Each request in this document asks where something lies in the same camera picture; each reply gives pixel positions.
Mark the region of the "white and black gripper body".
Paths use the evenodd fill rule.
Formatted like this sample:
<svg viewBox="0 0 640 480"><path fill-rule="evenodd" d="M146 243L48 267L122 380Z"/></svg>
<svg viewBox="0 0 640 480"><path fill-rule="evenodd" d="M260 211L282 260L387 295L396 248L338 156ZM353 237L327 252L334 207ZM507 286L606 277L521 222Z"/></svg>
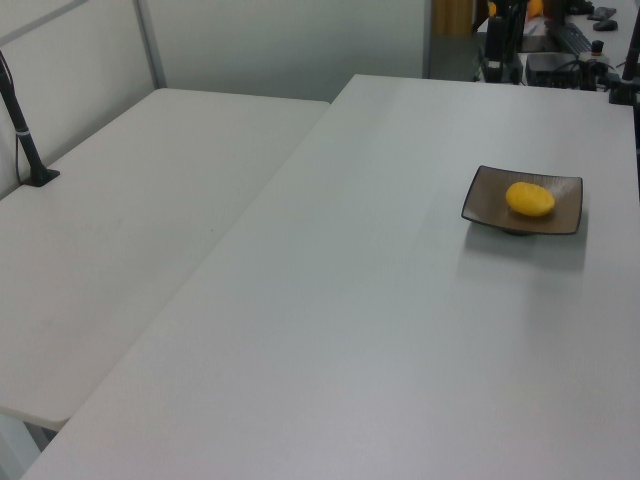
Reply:
<svg viewBox="0 0 640 480"><path fill-rule="evenodd" d="M501 62L503 58L503 18L490 17L486 36L486 58L488 61Z"/></svg>

